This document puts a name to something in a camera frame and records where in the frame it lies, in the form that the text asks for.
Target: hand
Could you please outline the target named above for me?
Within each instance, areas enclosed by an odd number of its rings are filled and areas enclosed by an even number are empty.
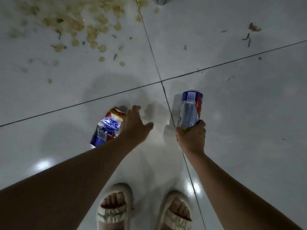
[[[140,106],[132,106],[131,110],[128,110],[122,124],[120,126],[120,136],[126,137],[129,141],[132,141],[139,145],[149,135],[149,132],[153,129],[152,122],[143,124],[139,110]]]
[[[188,132],[183,132],[181,127],[176,127],[178,143],[182,151],[187,154],[204,153],[206,129],[205,122],[201,120],[191,127]]]

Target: right hand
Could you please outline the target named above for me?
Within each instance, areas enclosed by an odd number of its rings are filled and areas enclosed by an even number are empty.
[[[176,135],[181,150],[187,154],[204,153],[206,129],[205,122],[201,120],[191,127],[188,132],[183,132],[181,127],[176,127]]]

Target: can logo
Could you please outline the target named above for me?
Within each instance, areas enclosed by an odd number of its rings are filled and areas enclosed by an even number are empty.
[[[104,125],[102,128],[103,132],[106,132],[109,135],[112,135],[112,132],[119,130],[117,121],[111,117],[106,117],[101,122]]]

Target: left hand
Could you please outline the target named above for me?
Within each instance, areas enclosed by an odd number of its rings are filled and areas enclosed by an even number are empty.
[[[153,122],[143,124],[139,110],[140,106],[132,106],[131,110],[128,110],[121,126],[120,134],[127,137],[129,140],[140,144],[148,137],[149,132],[153,129]]]

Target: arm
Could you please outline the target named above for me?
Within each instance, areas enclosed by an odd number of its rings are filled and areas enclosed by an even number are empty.
[[[205,123],[184,133],[176,128],[179,145],[198,174],[225,230],[301,230],[294,222],[232,178],[205,153]]]
[[[119,163],[152,130],[140,108],[127,112],[116,139],[1,190],[0,229],[77,229]]]

